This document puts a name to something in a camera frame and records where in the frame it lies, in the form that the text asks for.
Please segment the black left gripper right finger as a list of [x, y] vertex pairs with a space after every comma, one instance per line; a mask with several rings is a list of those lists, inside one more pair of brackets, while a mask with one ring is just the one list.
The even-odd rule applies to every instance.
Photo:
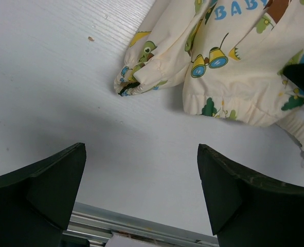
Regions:
[[205, 144], [197, 163], [220, 246], [304, 246], [304, 187], [230, 160]]

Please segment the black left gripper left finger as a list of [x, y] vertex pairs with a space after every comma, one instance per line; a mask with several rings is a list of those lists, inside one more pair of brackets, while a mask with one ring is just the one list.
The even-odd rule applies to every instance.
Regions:
[[86, 163], [76, 143], [0, 176], [0, 246], [58, 246]]

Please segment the cream dinosaur print baby jacket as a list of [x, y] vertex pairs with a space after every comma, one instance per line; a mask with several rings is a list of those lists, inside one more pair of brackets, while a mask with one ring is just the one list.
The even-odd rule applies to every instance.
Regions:
[[120, 96], [183, 84], [190, 115], [278, 125], [304, 153], [304, 1], [156, 1], [114, 81]]

